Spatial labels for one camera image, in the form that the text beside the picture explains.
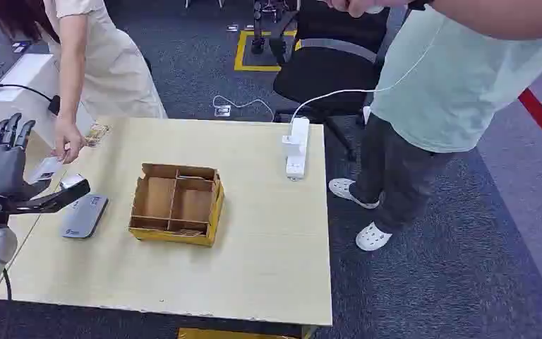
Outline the person's hand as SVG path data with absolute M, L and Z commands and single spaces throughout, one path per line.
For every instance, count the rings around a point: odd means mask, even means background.
M 55 123 L 55 140 L 52 155 L 56 156 L 59 162 L 66 165 L 78 158 L 84 146 L 85 138 L 76 126 L 76 120 L 66 115 L 59 116 Z

